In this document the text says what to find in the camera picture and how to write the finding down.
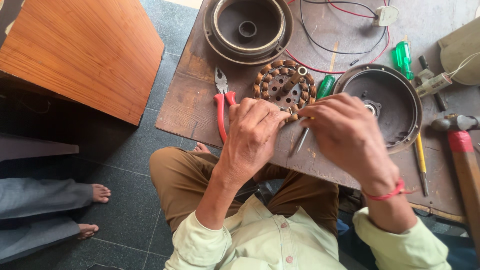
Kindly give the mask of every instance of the red plier handle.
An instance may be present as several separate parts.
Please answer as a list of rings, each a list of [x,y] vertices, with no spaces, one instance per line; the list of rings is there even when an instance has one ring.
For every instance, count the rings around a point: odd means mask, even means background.
[[[235,101],[235,92],[227,92],[226,94],[216,94],[213,97],[213,100],[216,101],[216,119],[218,122],[218,130],[220,132],[220,137],[222,137],[222,142],[225,143],[227,140],[227,133],[225,132],[225,125],[223,121],[223,107],[225,106],[225,99],[229,105],[237,104]]]

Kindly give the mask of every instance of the hand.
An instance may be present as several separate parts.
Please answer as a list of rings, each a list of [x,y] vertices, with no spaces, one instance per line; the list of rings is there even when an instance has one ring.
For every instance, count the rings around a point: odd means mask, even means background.
[[[320,151],[351,174],[372,196],[392,192],[398,182],[398,167],[388,156],[376,118],[357,97],[332,95],[310,104],[299,116],[313,130]]]
[[[230,131],[212,177],[236,192],[273,157],[277,133],[290,114],[252,98],[229,110]]]

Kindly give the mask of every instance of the hammer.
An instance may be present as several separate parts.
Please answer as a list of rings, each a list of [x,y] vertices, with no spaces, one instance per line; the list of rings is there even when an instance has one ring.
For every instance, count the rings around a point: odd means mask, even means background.
[[[448,143],[453,154],[455,170],[463,197],[470,232],[477,258],[480,255],[480,169],[473,152],[468,130],[480,130],[479,116],[449,114],[445,119],[436,119],[432,128],[447,131]]]

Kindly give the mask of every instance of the brown trousers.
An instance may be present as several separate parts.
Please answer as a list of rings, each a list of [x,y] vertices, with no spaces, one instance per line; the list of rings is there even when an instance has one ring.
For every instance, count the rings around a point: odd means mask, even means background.
[[[197,208],[217,162],[218,157],[210,153],[177,147],[157,150],[150,157],[152,183],[172,232]],[[336,236],[338,185],[272,164],[265,165],[260,172],[260,179],[282,178],[285,181],[268,203],[268,210],[290,217],[301,206],[318,225]],[[241,205],[234,200],[226,217],[237,213]]]

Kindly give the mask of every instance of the green screwdriver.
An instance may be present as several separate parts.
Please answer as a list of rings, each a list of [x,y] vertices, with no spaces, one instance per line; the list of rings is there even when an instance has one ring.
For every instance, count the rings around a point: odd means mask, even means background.
[[[333,75],[328,74],[327,76],[325,76],[324,80],[322,81],[322,83],[320,84],[320,86],[317,89],[316,99],[318,100],[318,99],[321,99],[321,98],[324,98],[326,96],[331,95],[334,84],[335,84],[335,77],[333,77]],[[300,148],[303,145],[303,142],[305,141],[305,138],[307,137],[307,134],[308,134],[309,130],[310,130],[310,128],[305,128],[303,130],[303,135],[302,135],[302,138],[301,138],[301,141],[300,141],[299,145],[297,146],[297,151],[295,152],[295,155],[298,154],[298,152],[300,151]]]

